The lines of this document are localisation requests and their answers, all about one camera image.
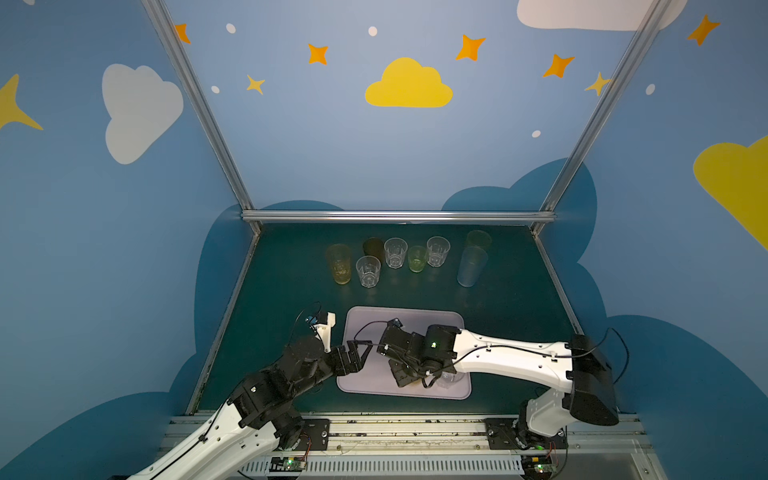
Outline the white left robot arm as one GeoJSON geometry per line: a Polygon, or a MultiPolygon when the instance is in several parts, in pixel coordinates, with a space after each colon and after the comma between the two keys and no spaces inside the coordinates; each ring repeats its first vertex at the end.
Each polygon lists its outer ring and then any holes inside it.
{"type": "Polygon", "coordinates": [[[253,457],[295,445],[304,420],[294,399],[361,371],[372,348],[370,340],[327,348],[316,335],[298,339],[273,364],[246,375],[201,427],[131,477],[226,479],[253,457]]]}

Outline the lilac plastic tray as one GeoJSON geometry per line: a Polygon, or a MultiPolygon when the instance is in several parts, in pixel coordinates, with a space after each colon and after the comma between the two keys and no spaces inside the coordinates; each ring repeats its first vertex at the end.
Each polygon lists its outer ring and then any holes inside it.
{"type": "MultiPolygon", "coordinates": [[[[358,340],[371,340],[378,343],[385,329],[386,322],[397,318],[406,332],[424,335],[433,324],[464,328],[463,317],[452,311],[419,310],[386,307],[352,307],[346,315],[343,343],[352,340],[358,331],[368,323],[357,337],[358,340]]],[[[464,379],[452,388],[443,389],[435,384],[425,389],[420,382],[399,388],[390,371],[388,359],[373,349],[365,366],[359,373],[337,378],[338,387],[346,393],[376,394],[388,396],[421,397],[445,400],[464,400],[471,394],[471,378],[464,379]]]]}

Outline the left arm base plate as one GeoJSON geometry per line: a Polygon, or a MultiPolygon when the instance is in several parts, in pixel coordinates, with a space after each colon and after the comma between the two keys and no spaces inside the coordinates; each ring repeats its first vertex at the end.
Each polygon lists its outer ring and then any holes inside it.
{"type": "Polygon", "coordinates": [[[309,418],[303,421],[300,431],[289,434],[287,442],[281,449],[295,452],[309,450],[310,453],[326,451],[329,437],[330,420],[328,418],[309,418]]]}

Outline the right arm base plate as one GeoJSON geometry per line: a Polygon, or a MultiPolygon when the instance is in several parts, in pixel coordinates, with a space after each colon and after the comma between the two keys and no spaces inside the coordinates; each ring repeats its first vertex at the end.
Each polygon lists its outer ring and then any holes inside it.
{"type": "Polygon", "coordinates": [[[517,418],[491,417],[483,420],[491,450],[559,450],[568,447],[567,436],[560,430],[552,437],[531,433],[519,426],[517,418]]]}

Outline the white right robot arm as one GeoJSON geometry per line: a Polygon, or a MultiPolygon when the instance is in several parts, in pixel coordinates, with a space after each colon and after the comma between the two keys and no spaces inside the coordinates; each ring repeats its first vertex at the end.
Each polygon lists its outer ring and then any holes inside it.
{"type": "Polygon", "coordinates": [[[544,446],[576,421],[615,426],[613,372],[599,345],[574,334],[567,342],[523,342],[493,338],[448,325],[430,325],[424,334],[408,332],[392,319],[377,342],[389,359],[396,383],[429,388],[447,374],[485,373],[544,386],[522,403],[513,424],[519,449],[544,446]]]}

